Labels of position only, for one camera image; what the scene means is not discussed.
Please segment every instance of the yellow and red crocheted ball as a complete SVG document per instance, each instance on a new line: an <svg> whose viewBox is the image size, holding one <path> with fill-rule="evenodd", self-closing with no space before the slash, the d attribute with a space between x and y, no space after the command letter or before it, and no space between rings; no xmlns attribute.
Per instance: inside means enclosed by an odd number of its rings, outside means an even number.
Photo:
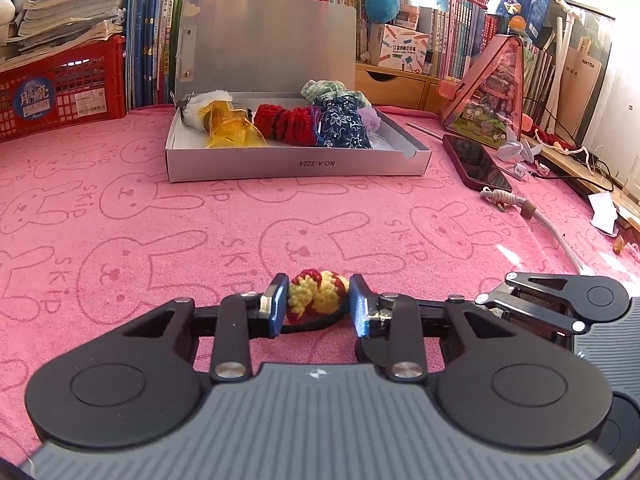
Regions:
<svg viewBox="0 0 640 480"><path fill-rule="evenodd" d="M287 319L292 324L305 318L332 314L349 291L349 282L340 274L305 269L289 282Z"/></svg>

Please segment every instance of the white pipe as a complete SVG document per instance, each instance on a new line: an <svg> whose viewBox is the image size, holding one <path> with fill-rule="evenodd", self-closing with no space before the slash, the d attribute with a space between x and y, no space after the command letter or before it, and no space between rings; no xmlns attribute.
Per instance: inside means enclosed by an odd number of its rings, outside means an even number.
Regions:
<svg viewBox="0 0 640 480"><path fill-rule="evenodd" d="M559 88L560 86L559 80L562 78L562 70L564 70L564 66L562 67L561 70L559 69L559 66L560 66L559 60L562 59L562 47L564 45L564 33L562 32L563 25L564 23L562 21L562 16L556 17L556 68L554 71L554 80L551 83L551 88L549 90L549 96L546 99L546 105L545 105L546 109L543 111L542 121L541 121L542 128L544 128L544 130L549 132L550 134L554 132L554 129L556 126L556 122L551 117L551 114L555 116L556 112L558 111L557 107L556 107L556 110L554 110L554 102L558 101L557 99L554 98L554 94L556 93L556 84L558 85L558 88Z"/></svg>
<svg viewBox="0 0 640 480"><path fill-rule="evenodd" d="M501 189L491 190L488 187L485 187L481 192L480 196L487 199L489 202L501 202L503 204L516 205L520 208L527 201L526 198L522 196L514 195L513 193L509 193L507 191ZM564 249L564 253L567 255L569 260L571 260L574 269L578 274L584 275L592 275L591 269L589 269L584 263L580 261L577 254L575 254L574 250L569 247L569 245L564 241L564 237L562 234L556 229L556 227L551 223L551 221L544 216L539 209L535 209L533 211L533 218L538 220L544 227L546 227L549 232L558 240L560 246Z"/></svg>
<svg viewBox="0 0 640 480"><path fill-rule="evenodd" d="M550 112L553 116L558 115L558 100L560 97L560 82L562 79L562 74L564 73L564 65L566 63L566 56L569 52L569 44L571 42L571 33L574 30L575 19L580 16L569 6L569 4L564 0L556 0L564 12L566 12L566 25L564 28L564 33L561 31L561 27L558 28L558 32L560 33L561 40L556 38L556 71L554 73L554 80L551 84L551 90L549 91L549 98L546 101L546 107L549 108ZM560 42L560 51L558 55L558 42ZM552 134L556 130L556 120L548 115L548 127L547 131Z"/></svg>

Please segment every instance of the red knitted item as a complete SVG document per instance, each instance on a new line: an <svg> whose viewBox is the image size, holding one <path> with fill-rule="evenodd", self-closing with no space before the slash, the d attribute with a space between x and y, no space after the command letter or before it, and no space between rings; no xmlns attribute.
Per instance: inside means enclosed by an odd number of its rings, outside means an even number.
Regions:
<svg viewBox="0 0 640 480"><path fill-rule="evenodd" d="M260 105L255 112L254 125L268 139L293 146L316 145L311 106L285 110L277 105Z"/></svg>
<svg viewBox="0 0 640 480"><path fill-rule="evenodd" d="M254 115L254 126L266 139L273 139L275 121L284 110L277 105L260 105Z"/></svg>

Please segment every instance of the box lid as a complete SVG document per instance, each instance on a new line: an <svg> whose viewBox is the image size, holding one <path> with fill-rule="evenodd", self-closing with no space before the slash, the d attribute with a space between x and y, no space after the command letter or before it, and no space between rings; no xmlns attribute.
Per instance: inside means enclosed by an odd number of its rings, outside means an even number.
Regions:
<svg viewBox="0 0 640 480"><path fill-rule="evenodd" d="M175 95L355 86L355 9L316 0L184 0Z"/></svg>

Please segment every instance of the phone case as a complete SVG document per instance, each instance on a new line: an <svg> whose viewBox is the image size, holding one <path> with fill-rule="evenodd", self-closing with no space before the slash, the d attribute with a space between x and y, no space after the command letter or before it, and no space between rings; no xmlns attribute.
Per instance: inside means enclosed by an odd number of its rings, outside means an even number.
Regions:
<svg viewBox="0 0 640 480"><path fill-rule="evenodd" d="M462 165L462 162L460 162L460 159L458 158L458 154L456 153L456 150L453 149L453 146L451 145L450 139L455 139L456 136L454 135L450 135L450 134L444 134L442 136L442 145L444 146L445 151L447 152L447 155L449 155L449 158L451 159L451 161L453 162L453 165L456 167L456 171L458 172L460 179L462 179L462 183L467 186L468 188L471 188L473 190L476 191L482 191L485 187L488 187L489 189L493 190L493 189L502 189L504 191L507 192L512 192L513 188L511 187L511 184L509 184L509 182L507 181L507 178L504 178L504 181L507 183L507 186L502 187L502 186L496 186L494 184L488 184L486 182L482 182L481 180L476 180L474 178L471 178L467 172L465 171L464 166ZM467 142L477 142L471 139L465 139ZM482 144L480 144L478 142L479 147L487 154L487 156L489 158L491 158L491 155L489 155L489 153L487 152L487 150L484 148L484 146L482 146ZM498 166L495 165L495 163L493 164L495 171L498 171L499 173L502 173L500 171L500 169L498 168Z"/></svg>

